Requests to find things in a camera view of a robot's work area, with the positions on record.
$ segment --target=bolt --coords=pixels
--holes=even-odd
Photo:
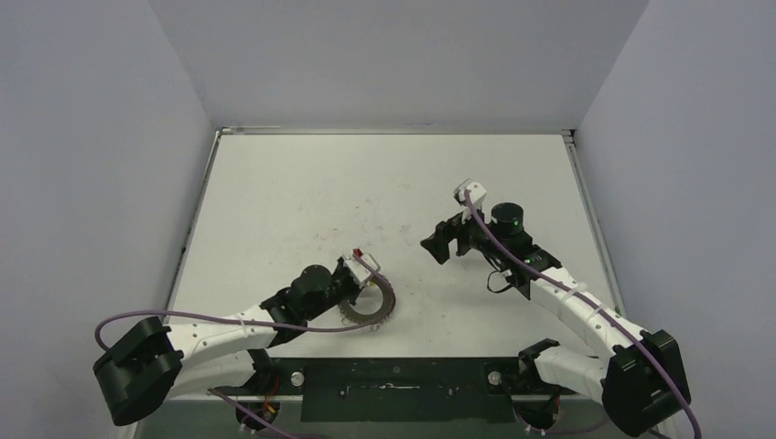
[[[303,374],[302,372],[294,372],[291,374],[291,384],[293,384],[294,387],[299,387],[304,383],[305,383],[305,374]]]
[[[488,382],[491,386],[498,386],[501,384],[501,374],[494,370],[493,372],[488,374]]]

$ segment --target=white wall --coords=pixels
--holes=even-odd
[[[577,132],[625,305],[678,338],[709,439],[773,436],[774,22],[651,1]]]
[[[0,436],[109,437],[92,329],[164,304],[212,136],[146,0],[2,2]]]
[[[150,0],[218,125],[578,126],[646,0]]]

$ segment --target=cable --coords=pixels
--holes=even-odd
[[[380,287],[381,290],[385,289],[386,291],[389,291],[390,293],[393,294],[393,287],[388,282],[388,280],[385,279],[384,276],[377,273],[368,263],[364,262],[359,255],[353,254],[353,259],[355,259],[358,263],[363,265],[364,268],[369,270],[369,272],[372,274],[372,280],[377,284],[377,286]],[[275,327],[275,328],[294,329],[297,331],[319,332],[319,333],[328,333],[328,334],[353,331],[356,329],[361,329],[363,327],[369,327],[371,325],[374,325],[375,323],[379,323],[382,320],[382,318],[375,318],[368,322],[360,323],[358,325],[353,325],[350,327],[301,327],[299,325],[290,325],[287,323],[257,322],[255,320],[237,320],[237,319],[231,319],[231,318],[207,316],[207,315],[198,314],[198,313],[189,313],[185,311],[173,311],[171,309],[142,309],[138,311],[129,311],[126,313],[117,314],[115,316],[110,316],[104,319],[102,322],[98,323],[97,327],[94,329],[94,339],[97,341],[97,345],[99,345],[100,348],[102,348],[102,350],[108,350],[109,348],[108,345],[105,344],[105,342],[102,340],[102,329],[106,325],[116,320],[122,320],[125,318],[138,317],[138,316],[185,317],[185,318],[193,318],[196,320],[202,320],[205,322],[221,323],[224,325],[246,325],[249,327]]]
[[[565,286],[562,282],[559,282],[550,276],[547,276],[546,274],[543,274],[542,272],[539,272],[538,270],[534,269],[531,265],[521,261],[519,258],[517,258],[515,255],[513,255],[506,247],[504,247],[503,244],[499,242],[499,240],[493,235],[493,233],[488,229],[488,226],[485,224],[485,221],[480,218],[480,215],[477,213],[477,208],[474,207],[474,204],[471,202],[471,195],[468,190],[464,191],[464,198],[466,199],[466,206],[471,211],[471,216],[474,218],[475,221],[477,221],[477,224],[480,226],[480,229],[482,229],[482,232],[485,233],[485,235],[488,237],[490,242],[493,243],[494,246],[496,246],[497,249],[499,249],[499,252],[503,253],[504,256],[506,256],[510,261],[516,263],[520,268],[525,270],[526,272],[532,274],[533,276],[539,277],[541,279],[546,280],[548,283],[562,289],[563,291],[570,291],[571,288],[568,286]],[[598,305],[596,305],[595,302],[587,298],[584,294],[575,293],[574,297],[577,297],[581,301],[585,302],[586,305],[590,306],[593,309],[598,309]],[[607,322],[609,322],[610,325],[612,325],[614,328],[619,330],[620,333],[622,333],[623,336],[625,336],[631,343],[633,343],[633,346],[638,349],[641,354],[652,364],[652,366],[657,370],[657,373],[663,378],[665,383],[668,385],[668,388],[671,389],[671,393],[674,394],[674,397],[677,401],[679,401],[679,405],[682,407],[682,410],[687,414],[687,419],[690,420],[690,424],[693,425],[693,432],[695,433],[694,438],[695,439],[701,439],[701,426],[698,423],[697,418],[695,418],[695,414],[693,413],[693,410],[690,408],[690,404],[687,403],[687,400],[684,398],[684,395],[679,391],[679,388],[676,387],[676,383],[674,380],[671,379],[671,376],[668,375],[668,372],[665,371],[663,366],[660,364],[660,362],[650,353],[649,350],[637,339],[633,336],[623,325],[621,325],[614,317],[610,316],[609,313],[604,312],[603,310],[598,312]]]
[[[495,294],[501,294],[501,293],[509,290],[510,288],[512,288],[511,284],[507,284],[507,286],[503,287],[501,290],[493,290],[492,288],[490,288],[490,278],[495,273],[498,273],[498,272],[499,272],[498,270],[493,270],[492,272],[490,272],[490,274],[488,274],[488,281],[485,283],[485,288],[488,288],[488,291],[490,291],[491,293],[495,293]]]
[[[658,439],[671,439],[670,437],[666,436],[665,434],[662,434],[658,432],[655,429],[648,430],[647,433],[653,435],[654,437],[657,437]]]
[[[294,436],[291,433],[286,433],[283,430],[275,427],[271,423],[267,422],[266,419],[264,419],[263,417],[261,417],[258,414],[248,410],[248,408],[246,408],[244,405],[242,405],[239,402],[237,402],[236,400],[233,400],[232,398],[224,395],[220,391],[217,391],[215,389],[209,389],[208,391],[210,393],[212,393],[213,395],[221,398],[222,400],[224,400],[225,402],[227,402],[229,405],[231,405],[235,409],[239,410],[240,412],[243,412],[243,413],[247,414],[248,416],[251,417],[251,419],[253,419],[253,420],[257,421],[258,423],[260,423],[261,425],[263,425],[264,428],[268,428],[268,429],[274,431],[275,433],[280,434],[282,437],[286,437],[288,439],[300,439],[299,436]]]

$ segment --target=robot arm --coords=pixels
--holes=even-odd
[[[380,265],[356,251],[375,272]],[[159,317],[138,322],[94,364],[115,425],[137,422],[167,398],[219,386],[242,386],[256,372],[246,352],[277,346],[303,331],[250,325],[251,321],[306,327],[331,307],[353,303],[372,273],[350,255],[331,273],[308,266],[288,287],[259,305],[221,318],[223,323],[163,325]],[[249,325],[232,322],[248,322]]]
[[[654,366],[602,316],[606,314],[616,318],[624,331],[640,340],[690,401],[681,354],[673,337],[665,331],[651,334],[602,304],[556,257],[534,244],[523,227],[523,209],[513,203],[493,207],[488,230],[524,264],[572,289],[564,291],[505,258],[480,225],[468,220],[471,212],[464,204],[467,192],[477,214],[484,219],[481,205],[485,190],[480,183],[467,180],[454,192],[464,210],[440,222],[421,245],[440,264],[449,259],[448,247],[453,240],[457,241],[457,256],[471,249],[481,252],[512,287],[556,316],[596,355],[585,357],[547,339],[520,352],[523,378],[560,385],[602,403],[609,418],[631,436],[644,433],[678,412],[681,409],[678,400]]]

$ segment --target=tabletop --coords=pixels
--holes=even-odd
[[[452,191],[466,178],[488,189],[488,215],[497,203],[520,204],[534,242],[614,306],[561,135],[224,135],[206,178],[171,309],[233,314],[308,265],[333,270],[354,248],[371,253],[395,289],[397,306],[378,330],[305,334],[271,348],[273,357],[515,356],[547,337],[588,353],[515,290],[489,293],[491,268],[477,252],[440,266],[420,247],[460,211]],[[363,295],[360,306],[377,301],[375,291]],[[339,327],[339,311],[310,325]]]

